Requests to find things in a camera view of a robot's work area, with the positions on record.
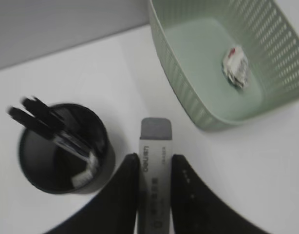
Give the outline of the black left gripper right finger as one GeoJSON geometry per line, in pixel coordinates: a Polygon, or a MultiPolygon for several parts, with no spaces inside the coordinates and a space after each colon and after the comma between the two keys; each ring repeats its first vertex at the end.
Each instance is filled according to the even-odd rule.
{"type": "Polygon", "coordinates": [[[171,209],[177,234],[299,234],[299,167],[257,156],[202,180],[174,155],[171,209]]]}

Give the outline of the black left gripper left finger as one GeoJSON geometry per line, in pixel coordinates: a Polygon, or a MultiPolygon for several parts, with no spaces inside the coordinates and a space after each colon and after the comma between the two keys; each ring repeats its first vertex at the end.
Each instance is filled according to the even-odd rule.
{"type": "Polygon", "coordinates": [[[132,234],[138,209],[139,157],[125,156],[109,183],[50,234],[132,234]]]}

